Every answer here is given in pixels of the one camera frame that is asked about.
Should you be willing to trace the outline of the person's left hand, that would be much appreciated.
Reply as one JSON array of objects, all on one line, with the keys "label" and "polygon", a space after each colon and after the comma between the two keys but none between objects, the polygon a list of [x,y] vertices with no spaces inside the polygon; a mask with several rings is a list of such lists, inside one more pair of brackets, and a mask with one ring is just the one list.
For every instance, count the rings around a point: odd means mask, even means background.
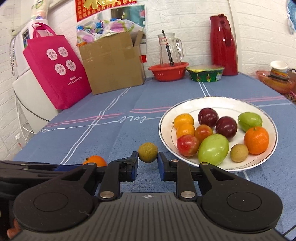
[{"label": "person's left hand", "polygon": [[19,226],[19,223],[17,222],[16,219],[13,220],[13,227],[9,228],[6,232],[7,236],[9,239],[14,238],[16,235],[18,235],[22,229]]}]

